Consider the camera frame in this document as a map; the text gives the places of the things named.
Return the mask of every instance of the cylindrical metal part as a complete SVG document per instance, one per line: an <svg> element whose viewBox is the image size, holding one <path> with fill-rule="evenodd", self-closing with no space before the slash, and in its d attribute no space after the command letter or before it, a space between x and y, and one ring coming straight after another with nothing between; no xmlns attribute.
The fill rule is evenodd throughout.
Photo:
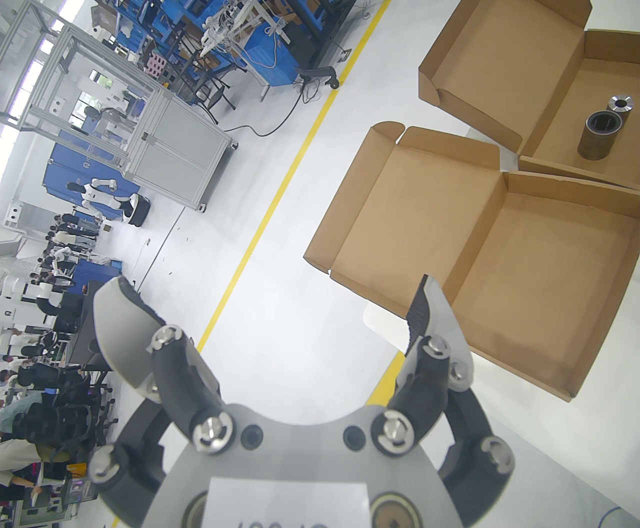
<svg viewBox="0 0 640 528"><path fill-rule="evenodd" d="M578 154L591 160L608 156L621 128L622 118L615 112L602 110L591 114L584 124Z"/></svg>
<svg viewBox="0 0 640 528"><path fill-rule="evenodd" d="M629 114L634 109L634 100L630 95L614 95L609 99L607 110L615 112L622 118L622 124L624 125L629 117Z"/></svg>

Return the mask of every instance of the white floor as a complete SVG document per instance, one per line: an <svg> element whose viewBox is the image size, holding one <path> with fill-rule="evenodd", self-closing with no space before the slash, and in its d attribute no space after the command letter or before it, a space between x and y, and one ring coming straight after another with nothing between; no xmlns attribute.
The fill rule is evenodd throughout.
<svg viewBox="0 0 640 528"><path fill-rule="evenodd" d="M371 125L394 120L467 133L467 125L417 98L417 66L456 3L393 0L340 88L204 347L226 401L284 422L333 420L365 403L394 357L396 350L365 327L366 301L309 266L302 255ZM633 17L611 14L612 2L593 3L592 18L599 17L600 27L634 29ZM373 2L372 15L379 4ZM370 21L355 10L341 44L355 48ZM238 108L230 112L224 102L214 107L224 128L251 124L269 131L297 97L290 86L272 88L260 103L260 86L250 76L233 73L225 80L233 85L228 94ZM300 103L267 138L248 129L232 133L239 148L205 213L149 194L152 209L141 229L118 225L101 236L98 251L122 259L125 276L136 281L143 299L196 342L330 89L320 91L320 100ZM115 376L112 383L122 427L140 399ZM514 448L518 468L479 526L596 527L614 506L500 424L494 427ZM171 428L163 442L168 470L185 440ZM425 442L436 465L449 442L450 433L440 425ZM112 521L97 501L83 505L77 525L109 527ZM618 511L604 526L638 528L640 522Z"/></svg>

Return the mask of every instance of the black table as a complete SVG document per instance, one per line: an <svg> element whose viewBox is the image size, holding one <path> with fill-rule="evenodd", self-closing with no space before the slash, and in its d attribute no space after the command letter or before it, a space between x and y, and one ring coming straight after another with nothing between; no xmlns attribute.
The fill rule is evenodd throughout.
<svg viewBox="0 0 640 528"><path fill-rule="evenodd" d="M97 349L95 341L95 325L93 323L93 297L104 285L99 280L90 280L86 285L82 315L78 331L73 334L67 345L65 363L84 365L86 371L110 371L111 368Z"/></svg>

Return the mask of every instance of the cardboard box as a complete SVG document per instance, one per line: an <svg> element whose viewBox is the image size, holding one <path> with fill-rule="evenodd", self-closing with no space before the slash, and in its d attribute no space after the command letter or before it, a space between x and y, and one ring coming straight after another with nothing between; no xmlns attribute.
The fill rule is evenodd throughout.
<svg viewBox="0 0 640 528"><path fill-rule="evenodd" d="M590 12L588 0L461 0L420 66L420 98L523 169L640 189L636 110L605 159L577 153L587 117L613 95L640 105L640 33L585 32Z"/></svg>
<svg viewBox="0 0 640 528"><path fill-rule="evenodd" d="M286 0L267 0L266 4L274 15L284 18L287 22L302 24L302 20L298 18ZM317 0L307 0L307 7L312 13L315 13L320 7L320 3Z"/></svg>
<svg viewBox="0 0 640 528"><path fill-rule="evenodd" d="M476 353L568 401L626 291L639 219L638 191L502 174L496 145L385 122L305 259L401 317L434 275Z"/></svg>

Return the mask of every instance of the glass enclosure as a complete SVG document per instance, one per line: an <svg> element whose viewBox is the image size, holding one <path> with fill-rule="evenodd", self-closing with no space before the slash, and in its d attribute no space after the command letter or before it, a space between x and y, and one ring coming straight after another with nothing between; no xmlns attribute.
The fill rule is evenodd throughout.
<svg viewBox="0 0 640 528"><path fill-rule="evenodd" d="M130 138L162 87L37 0L0 4L0 122L126 169Z"/></svg>

